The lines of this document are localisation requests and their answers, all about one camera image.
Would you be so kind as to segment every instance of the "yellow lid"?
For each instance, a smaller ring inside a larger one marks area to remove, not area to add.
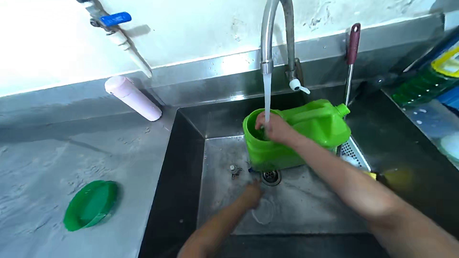
[[[435,71],[443,75],[459,78],[459,47],[444,53],[431,65]]]

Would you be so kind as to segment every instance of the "red brush handle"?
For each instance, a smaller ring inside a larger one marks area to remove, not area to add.
[[[347,64],[352,65],[357,59],[358,43],[360,41],[360,23],[352,25],[351,36],[349,37],[349,48],[347,49]]]

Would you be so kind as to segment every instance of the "person's left hand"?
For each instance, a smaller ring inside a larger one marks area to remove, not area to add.
[[[252,183],[246,186],[245,191],[241,197],[249,208],[256,208],[260,204],[260,198],[263,191],[260,188],[260,181],[255,179]]]

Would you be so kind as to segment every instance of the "hand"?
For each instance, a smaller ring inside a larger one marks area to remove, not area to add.
[[[262,195],[263,191],[260,188],[260,181],[256,179],[253,183],[249,183],[246,186],[246,189],[241,195],[241,199],[252,209],[258,207]]]
[[[267,137],[275,142],[281,143],[283,145],[290,145],[290,143],[295,141],[295,137],[299,134],[296,132],[286,121],[283,120],[277,114],[271,113],[269,115],[269,125],[265,125],[264,120],[264,111],[257,116],[257,121],[255,123],[255,129],[260,130],[261,126],[264,125],[264,131]]]

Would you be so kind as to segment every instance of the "forearm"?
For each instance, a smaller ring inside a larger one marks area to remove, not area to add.
[[[249,209],[244,196],[240,196],[196,230],[183,245],[178,257],[208,257],[215,253]]]
[[[298,134],[288,144],[338,196],[368,221],[400,208],[402,200],[354,166]]]
[[[457,257],[458,242],[395,193],[306,137],[289,146],[338,196],[368,221],[369,230],[395,257]]]

